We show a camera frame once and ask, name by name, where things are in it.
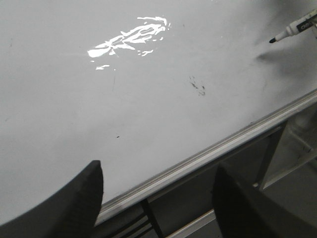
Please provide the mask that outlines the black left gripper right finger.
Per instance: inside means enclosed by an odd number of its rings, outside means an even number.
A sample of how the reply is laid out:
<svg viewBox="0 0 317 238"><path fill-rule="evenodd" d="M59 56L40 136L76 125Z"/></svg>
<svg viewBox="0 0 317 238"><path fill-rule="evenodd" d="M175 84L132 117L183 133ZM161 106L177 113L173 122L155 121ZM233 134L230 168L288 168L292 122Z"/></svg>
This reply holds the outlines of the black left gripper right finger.
<svg viewBox="0 0 317 238"><path fill-rule="evenodd" d="M212 204L224 238L315 238L316 227L287 211L227 166L217 168Z"/></svg>

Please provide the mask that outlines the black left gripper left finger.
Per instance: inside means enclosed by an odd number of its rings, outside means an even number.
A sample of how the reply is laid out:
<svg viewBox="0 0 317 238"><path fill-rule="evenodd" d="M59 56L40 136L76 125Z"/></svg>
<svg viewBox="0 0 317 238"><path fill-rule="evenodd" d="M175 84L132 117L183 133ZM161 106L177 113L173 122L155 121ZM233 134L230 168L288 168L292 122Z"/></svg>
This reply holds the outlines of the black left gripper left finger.
<svg viewBox="0 0 317 238"><path fill-rule="evenodd" d="M47 200L1 225L2 238L89 238L103 199L103 171L90 162Z"/></svg>

